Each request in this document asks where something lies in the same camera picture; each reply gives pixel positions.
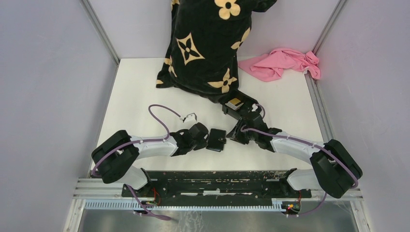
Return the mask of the black plastic bin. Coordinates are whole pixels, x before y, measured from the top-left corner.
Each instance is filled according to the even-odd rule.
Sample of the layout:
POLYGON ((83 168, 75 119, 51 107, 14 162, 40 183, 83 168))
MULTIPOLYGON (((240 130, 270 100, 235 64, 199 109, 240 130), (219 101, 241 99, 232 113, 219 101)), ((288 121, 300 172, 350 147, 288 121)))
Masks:
POLYGON ((222 105, 222 111, 224 114, 230 115, 231 117, 237 120, 244 116, 247 116, 250 112, 252 112, 251 110, 253 104, 259 104, 257 100, 241 92, 238 89, 232 90, 225 94, 222 98, 219 99, 219 103, 222 105), (225 105, 226 102, 233 98, 238 98, 243 102, 243 105, 236 111, 225 105))

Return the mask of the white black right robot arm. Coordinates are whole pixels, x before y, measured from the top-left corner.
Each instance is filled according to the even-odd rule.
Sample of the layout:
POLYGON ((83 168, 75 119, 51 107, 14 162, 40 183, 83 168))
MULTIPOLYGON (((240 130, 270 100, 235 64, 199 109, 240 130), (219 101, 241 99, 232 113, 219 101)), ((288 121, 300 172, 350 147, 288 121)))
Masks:
POLYGON ((358 187, 363 172, 341 142, 315 142, 292 136, 278 128, 269 128, 259 113, 239 119, 227 138, 241 144, 254 141, 259 148, 289 155, 311 166, 292 169, 280 182, 279 191, 292 197, 299 190, 321 189, 340 199, 348 190, 358 187))

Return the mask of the black leather card holder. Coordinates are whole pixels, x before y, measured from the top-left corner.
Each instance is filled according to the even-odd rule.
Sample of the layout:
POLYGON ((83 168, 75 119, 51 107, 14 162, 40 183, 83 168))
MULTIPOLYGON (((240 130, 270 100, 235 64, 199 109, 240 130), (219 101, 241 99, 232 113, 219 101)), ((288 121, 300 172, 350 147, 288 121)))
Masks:
POLYGON ((206 149, 221 152, 226 144, 226 131, 212 128, 209 133, 206 149))

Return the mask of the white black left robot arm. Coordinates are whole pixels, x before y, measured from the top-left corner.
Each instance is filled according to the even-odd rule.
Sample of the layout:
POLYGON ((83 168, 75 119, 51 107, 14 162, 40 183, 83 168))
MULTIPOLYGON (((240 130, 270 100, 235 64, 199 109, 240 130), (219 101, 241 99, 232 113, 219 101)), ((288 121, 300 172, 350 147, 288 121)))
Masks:
POLYGON ((152 183, 146 170, 133 165, 136 160, 186 155, 205 148, 208 136, 202 123, 159 137, 130 136, 126 130, 119 130, 92 151, 92 172, 105 184, 122 183, 145 197, 151 193, 152 183))

